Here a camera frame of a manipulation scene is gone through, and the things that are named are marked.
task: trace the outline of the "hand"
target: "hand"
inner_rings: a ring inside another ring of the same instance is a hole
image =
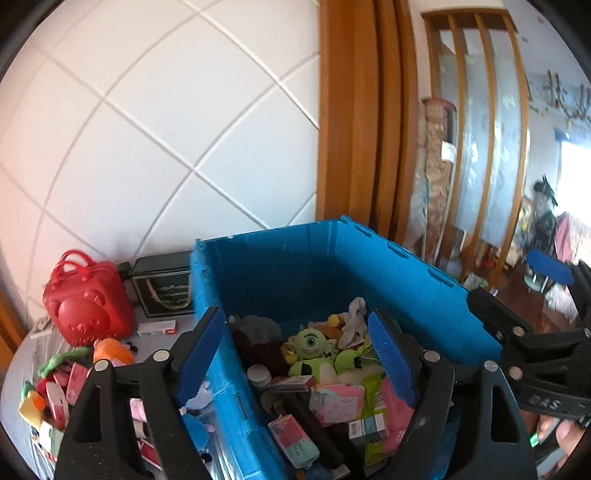
[[[566,454],[558,462],[558,468],[562,467],[570,454],[574,452],[585,431],[576,423],[564,420],[556,429],[556,439],[562,451]]]
[[[552,431],[556,421],[557,419],[554,417],[548,417],[546,415],[540,417],[540,422],[538,423],[538,438],[541,442]],[[558,428],[556,428],[558,445],[560,445],[560,448],[562,448],[562,451],[565,453],[565,456],[563,456],[558,462],[558,468],[562,467],[570,454],[574,452],[574,449],[583,437],[583,433],[584,430],[581,427],[569,420],[562,421]]]

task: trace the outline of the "barcode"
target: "barcode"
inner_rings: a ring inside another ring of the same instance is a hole
[[[376,393],[374,400],[375,400],[374,411],[385,410],[386,402],[384,401],[384,396],[382,395],[382,392]]]

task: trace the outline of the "red handbag handle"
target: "red handbag handle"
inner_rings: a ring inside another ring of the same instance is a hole
[[[60,277],[66,273],[64,272],[65,265],[70,265],[71,267],[74,267],[74,269],[80,274],[82,281],[88,280],[91,276],[90,272],[88,271],[88,268],[86,268],[84,265],[80,265],[76,262],[71,262],[70,260],[62,260],[55,266],[55,268],[51,272],[51,285],[59,283]]]
[[[91,257],[87,253],[83,252],[82,250],[76,250],[76,249],[68,250],[67,252],[64,252],[64,254],[60,257],[60,261],[58,262],[58,264],[65,261],[66,258],[68,258],[70,255],[77,255],[78,257],[80,257],[82,260],[84,260],[86,262],[86,265],[88,267],[96,264],[96,262],[94,260],[92,260]]]

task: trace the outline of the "pink tissue pack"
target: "pink tissue pack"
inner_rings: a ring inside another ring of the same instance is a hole
[[[361,418],[365,389],[361,385],[316,385],[310,410],[323,426],[349,423]]]
[[[386,456],[392,456],[398,450],[410,423],[414,409],[409,407],[394,393],[388,378],[382,380],[382,395],[386,404],[386,419],[388,420],[389,437],[384,439],[382,447]]]

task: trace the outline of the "mike wazowski plush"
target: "mike wazowski plush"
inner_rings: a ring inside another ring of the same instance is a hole
[[[314,375],[319,384],[337,384],[335,370],[336,340],[327,340],[319,331],[307,328],[284,345],[295,352],[298,361],[289,371],[289,376]]]

